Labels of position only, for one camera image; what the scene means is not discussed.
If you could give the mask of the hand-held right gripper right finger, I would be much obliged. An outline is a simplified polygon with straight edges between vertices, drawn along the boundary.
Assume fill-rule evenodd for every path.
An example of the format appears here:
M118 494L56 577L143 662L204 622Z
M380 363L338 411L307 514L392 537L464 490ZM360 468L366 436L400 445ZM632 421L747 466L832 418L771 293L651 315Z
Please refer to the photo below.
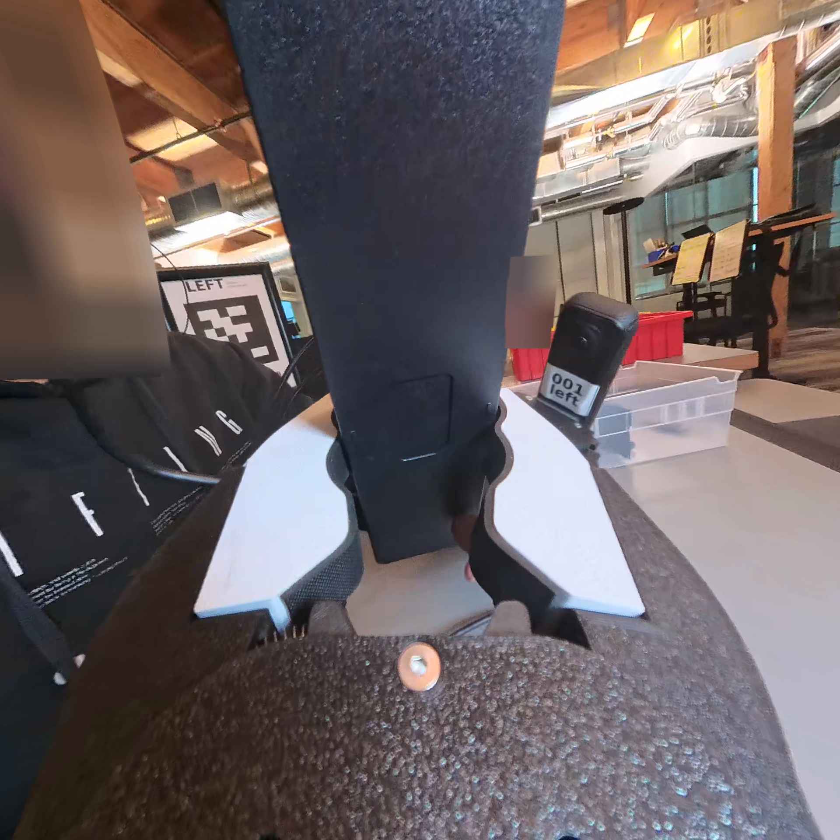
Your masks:
M486 634L583 648L596 628L645 635L646 608L595 480L591 432L514 387L501 390L481 443L479 511L454 516L453 535L493 601Z

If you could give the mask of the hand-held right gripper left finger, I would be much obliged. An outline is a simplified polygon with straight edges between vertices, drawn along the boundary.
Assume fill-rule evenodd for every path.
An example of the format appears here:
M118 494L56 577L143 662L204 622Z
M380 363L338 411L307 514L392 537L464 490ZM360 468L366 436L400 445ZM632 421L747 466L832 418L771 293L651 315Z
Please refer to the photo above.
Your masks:
M350 472L326 395L249 458L195 601L199 618L266 612L277 630L363 576Z

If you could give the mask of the clear plastic organizer box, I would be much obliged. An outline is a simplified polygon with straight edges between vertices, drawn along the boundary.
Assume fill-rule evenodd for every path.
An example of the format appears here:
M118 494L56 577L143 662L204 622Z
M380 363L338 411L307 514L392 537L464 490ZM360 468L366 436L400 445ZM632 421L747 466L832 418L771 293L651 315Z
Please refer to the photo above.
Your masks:
M538 384L502 394L497 433L512 449L503 423L532 411L526 440L552 426L594 468L688 455L727 444L738 379L737 371L638 361L606 383L587 369L549 362Z

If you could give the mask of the large red plastic bin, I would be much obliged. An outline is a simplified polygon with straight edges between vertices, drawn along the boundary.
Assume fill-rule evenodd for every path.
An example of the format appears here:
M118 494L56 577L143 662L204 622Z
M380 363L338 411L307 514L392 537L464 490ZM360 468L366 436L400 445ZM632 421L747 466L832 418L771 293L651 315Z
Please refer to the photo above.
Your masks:
M643 312L636 334L625 353L622 366L638 361L661 361L681 356L684 324L692 319L691 311ZM542 378L550 349L514 349L509 351L512 373L518 382Z

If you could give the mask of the black floor lamp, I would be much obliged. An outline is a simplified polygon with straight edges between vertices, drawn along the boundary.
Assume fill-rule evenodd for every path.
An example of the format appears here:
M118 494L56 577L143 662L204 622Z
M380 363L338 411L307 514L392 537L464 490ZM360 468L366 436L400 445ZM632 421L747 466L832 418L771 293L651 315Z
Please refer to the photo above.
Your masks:
M625 302L633 306L634 285L631 272L631 259L629 247L629 233L628 233L628 214L630 211L642 206L645 198L643 196L633 196L625 198L621 201L615 202L605 206L602 210L604 217L618 217L620 224L621 235L621 268L623 277L623 288Z

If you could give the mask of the paper board on stand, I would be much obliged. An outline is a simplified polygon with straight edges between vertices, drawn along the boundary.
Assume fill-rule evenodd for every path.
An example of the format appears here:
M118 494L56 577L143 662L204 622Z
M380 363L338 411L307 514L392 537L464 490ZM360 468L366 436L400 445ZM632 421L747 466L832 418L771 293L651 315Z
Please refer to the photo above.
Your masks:
M685 238L680 244L670 280L673 287L693 285L701 280L713 236L713 232L706 229L695 236Z
M739 275L749 226L747 219L741 219L715 233L708 276L710 284L731 280Z

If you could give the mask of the black office chair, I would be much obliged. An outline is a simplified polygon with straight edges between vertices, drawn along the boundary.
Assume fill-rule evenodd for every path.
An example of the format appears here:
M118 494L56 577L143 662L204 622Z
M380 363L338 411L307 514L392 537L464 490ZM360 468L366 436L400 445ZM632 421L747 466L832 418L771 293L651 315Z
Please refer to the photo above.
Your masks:
M684 341L734 347L749 335L753 350L765 350L770 329L778 323L772 296L774 279L778 269L783 277L788 275L781 265L783 252L783 241L755 239L742 257L741 272L733 279L729 294L687 287L685 300L678 305L692 314L685 320Z

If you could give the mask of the wooden column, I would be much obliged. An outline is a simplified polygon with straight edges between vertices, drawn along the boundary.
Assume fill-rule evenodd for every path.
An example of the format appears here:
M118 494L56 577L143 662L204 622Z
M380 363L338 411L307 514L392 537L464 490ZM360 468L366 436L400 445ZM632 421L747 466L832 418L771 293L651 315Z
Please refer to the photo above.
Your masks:
M769 44L756 70L759 220L792 209L797 40Z

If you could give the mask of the silver ventilation duct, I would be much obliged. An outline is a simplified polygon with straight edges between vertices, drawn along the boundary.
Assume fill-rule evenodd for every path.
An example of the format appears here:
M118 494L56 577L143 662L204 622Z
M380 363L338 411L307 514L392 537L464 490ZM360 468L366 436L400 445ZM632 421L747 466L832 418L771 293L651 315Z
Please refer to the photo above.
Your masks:
M532 205L651 194L690 163L754 142L756 59L765 42L726 49L556 104Z

